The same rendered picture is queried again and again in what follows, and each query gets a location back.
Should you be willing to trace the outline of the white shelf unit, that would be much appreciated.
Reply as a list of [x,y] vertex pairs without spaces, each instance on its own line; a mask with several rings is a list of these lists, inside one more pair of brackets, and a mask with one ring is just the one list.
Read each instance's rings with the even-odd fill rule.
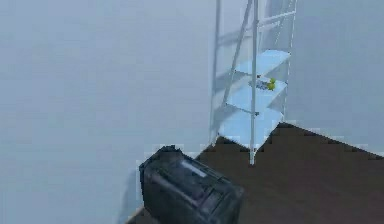
[[[224,30],[223,0],[215,0],[209,143],[220,137],[245,147],[249,163],[286,120],[298,0],[243,0],[238,28]],[[275,78],[273,91],[250,87]]]

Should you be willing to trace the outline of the black bin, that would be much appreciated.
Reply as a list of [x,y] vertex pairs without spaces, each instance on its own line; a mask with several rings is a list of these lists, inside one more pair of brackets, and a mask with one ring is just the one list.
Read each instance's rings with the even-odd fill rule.
[[238,224],[244,189],[176,146],[161,147],[139,172],[144,207],[160,224]]

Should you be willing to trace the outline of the yellow and white small object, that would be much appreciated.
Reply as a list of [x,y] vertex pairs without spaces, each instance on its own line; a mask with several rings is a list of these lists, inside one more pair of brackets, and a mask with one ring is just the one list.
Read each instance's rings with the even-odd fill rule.
[[249,81],[248,85],[250,87],[255,86],[256,88],[259,88],[261,90],[273,91],[276,87],[276,79],[275,78],[260,77],[256,80],[255,83],[253,83],[252,81]]

